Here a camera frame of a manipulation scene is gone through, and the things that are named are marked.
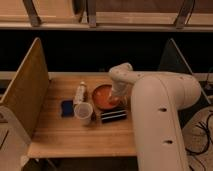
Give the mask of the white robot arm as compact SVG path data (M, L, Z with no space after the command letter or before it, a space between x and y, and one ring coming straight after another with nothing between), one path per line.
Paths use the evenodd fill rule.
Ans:
M129 63L109 70L113 97L132 86L131 115L139 171L190 171L178 112L201 96L197 79L175 72L135 71Z

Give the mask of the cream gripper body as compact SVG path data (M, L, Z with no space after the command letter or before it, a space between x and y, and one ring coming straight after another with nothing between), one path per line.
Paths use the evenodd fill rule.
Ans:
M112 83L111 97L122 98L126 93L126 84L123 82L114 81Z

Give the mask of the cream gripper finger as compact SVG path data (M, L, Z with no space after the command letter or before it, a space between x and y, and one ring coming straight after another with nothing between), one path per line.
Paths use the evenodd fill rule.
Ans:
M115 97L112 96L112 95L109 95L109 97L108 97L108 102L109 102L110 104L115 104Z

